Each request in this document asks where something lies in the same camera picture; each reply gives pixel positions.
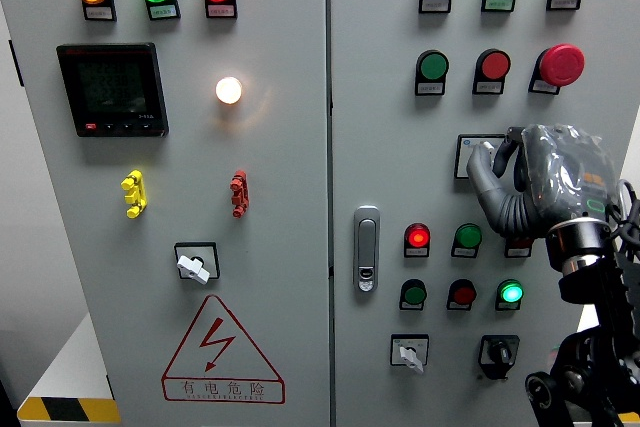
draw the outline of gray robotic hand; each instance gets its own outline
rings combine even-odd
[[[491,228],[507,238],[537,238],[578,217],[606,220],[606,206],[618,201],[613,163],[600,143],[567,125],[511,127],[493,166],[488,148],[476,145],[467,173]],[[499,177],[516,151],[518,193],[510,193]]]

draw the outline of glowing white light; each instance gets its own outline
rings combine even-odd
[[[235,104],[242,96],[242,84],[235,77],[220,79],[216,85],[216,95],[225,104]]]

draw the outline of lightning bolt symbol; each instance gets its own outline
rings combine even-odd
[[[209,329],[209,332],[207,333],[207,335],[204,336],[204,339],[202,339],[202,343],[200,344],[200,347],[208,347],[210,345],[216,345],[216,344],[224,343],[224,347],[222,347],[222,350],[220,350],[218,355],[216,355],[216,358],[213,359],[211,362],[207,362],[207,366],[204,369],[205,372],[209,372],[211,369],[213,369],[216,366],[216,360],[218,360],[220,358],[220,356],[223,354],[223,352],[225,350],[227,350],[227,348],[231,345],[231,342],[233,342],[234,339],[236,338],[235,336],[233,336],[233,337],[226,337],[224,339],[211,340],[211,338],[213,337],[213,334],[215,334],[216,331],[222,325],[222,322],[223,322],[223,320],[220,317],[218,317],[213,322],[213,325]]]

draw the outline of digital meter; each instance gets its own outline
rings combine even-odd
[[[57,49],[80,137],[162,137],[169,132],[155,45]]]

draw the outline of gray metal panel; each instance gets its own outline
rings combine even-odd
[[[602,135],[620,168],[640,102],[637,42],[640,0],[582,0],[577,12],[545,11],[546,0],[517,0],[511,14],[480,13],[481,0],[453,0],[447,15],[419,15],[418,0],[331,0],[335,341],[337,425],[535,425],[525,376],[548,368],[551,349],[574,331],[580,309],[560,300],[559,276],[543,242],[530,259],[505,259],[467,180],[453,179],[458,134],[504,133],[511,125],[573,123]],[[557,97],[527,92],[538,55],[574,43],[586,69]],[[502,96],[472,96],[476,59],[505,50],[512,61]],[[414,96],[418,56],[441,50],[450,61],[444,97]],[[353,213],[380,209],[378,288],[352,285]],[[426,260],[404,259],[405,228],[431,229]],[[482,227],[477,259],[452,259],[456,228]],[[525,288],[522,310],[495,312],[498,283]],[[409,278],[425,282],[423,312],[398,309]],[[472,280],[470,312],[445,309],[449,285]],[[429,335],[424,376],[389,365],[391,334]],[[521,339],[507,381],[477,364],[485,334]]]
[[[157,22],[143,0],[115,0],[116,23],[85,21],[80,0],[2,1],[124,425],[327,425],[325,0],[238,0],[236,21],[178,0],[182,19]],[[156,44],[167,138],[76,136],[55,48],[83,42]],[[244,93],[224,108],[214,88],[228,75]],[[134,168],[149,206],[130,220],[119,184]],[[251,205],[238,220],[239,168]],[[221,278],[179,280],[180,241],[216,242]],[[283,405],[165,401],[163,372],[209,294],[282,376]]]

